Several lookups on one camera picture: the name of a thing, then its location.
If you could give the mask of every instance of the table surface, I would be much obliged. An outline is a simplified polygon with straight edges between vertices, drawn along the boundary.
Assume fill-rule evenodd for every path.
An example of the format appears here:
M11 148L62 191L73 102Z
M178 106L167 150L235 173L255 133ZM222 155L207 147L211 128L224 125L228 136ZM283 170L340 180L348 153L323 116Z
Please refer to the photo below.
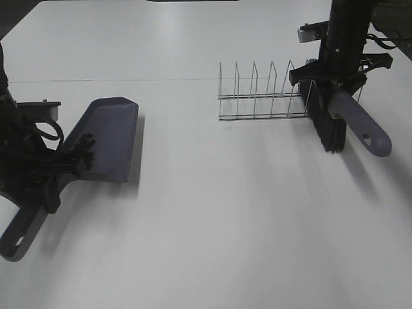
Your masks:
M123 96L139 103L138 129L129 183L71 184L23 260L0 261L0 308L410 308L412 62L402 52L368 75L361 100L393 141L388 158L351 131L343 153L325 153L308 119L218 122L219 62L228 76L235 61L247 74L256 61L262 76L271 60L300 65L319 45L299 44L296 29L329 9L37 6L2 41L14 97L61 100L67 134L92 100ZM4 228L15 207L0 206Z

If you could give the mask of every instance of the gray brush handle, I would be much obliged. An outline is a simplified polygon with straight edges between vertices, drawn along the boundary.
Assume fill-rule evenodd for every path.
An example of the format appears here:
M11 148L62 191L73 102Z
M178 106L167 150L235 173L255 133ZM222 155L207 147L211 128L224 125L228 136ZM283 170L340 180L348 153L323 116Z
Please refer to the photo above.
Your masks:
M389 156L392 150L390 137L348 92L334 94L328 110L332 118L343 118L372 154Z

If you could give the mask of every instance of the metal dish rack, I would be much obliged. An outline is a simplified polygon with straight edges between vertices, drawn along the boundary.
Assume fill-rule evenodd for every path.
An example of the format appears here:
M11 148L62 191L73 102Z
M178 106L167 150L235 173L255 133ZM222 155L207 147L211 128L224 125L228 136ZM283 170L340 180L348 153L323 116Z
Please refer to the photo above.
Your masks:
M236 62L234 68L234 84L232 83L233 79L223 78L222 64L220 63L218 93L219 120L308 118L308 102L303 102L297 86L291 86L288 83L289 71L294 69L294 64L289 60L281 91L276 92L278 74L273 61L270 63L267 79L259 79L258 68L255 62L253 62L252 77L241 78L239 66ZM309 94L312 87L315 87L313 82L310 85Z

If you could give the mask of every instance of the black brush bristles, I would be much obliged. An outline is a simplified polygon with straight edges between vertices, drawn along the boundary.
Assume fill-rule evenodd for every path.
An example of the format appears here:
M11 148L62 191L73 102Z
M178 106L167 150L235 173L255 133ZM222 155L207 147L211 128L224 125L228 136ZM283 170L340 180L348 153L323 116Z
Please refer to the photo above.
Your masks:
M324 150L332 153L342 151L346 139L346 122L343 119L333 119L328 109L325 106L321 107L321 94L315 82L312 83L310 80L300 82L299 92L302 95L303 104L308 104L309 117L315 124Z

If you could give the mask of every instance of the gray dustpan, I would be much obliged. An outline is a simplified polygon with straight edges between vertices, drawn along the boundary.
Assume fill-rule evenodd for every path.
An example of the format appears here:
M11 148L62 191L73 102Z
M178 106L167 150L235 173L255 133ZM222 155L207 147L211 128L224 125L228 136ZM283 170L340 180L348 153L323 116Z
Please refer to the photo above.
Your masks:
M90 147L93 160L89 170L78 176L54 176L39 194L20 201L7 196L19 207L18 213L0 238L0 255L19 261L32 244L47 215L60 205L59 194L72 181L127 182L135 140L138 105L126 98L100 98L93 101L63 144L62 152L70 152L83 135L93 135ZM42 201L53 201L45 207Z

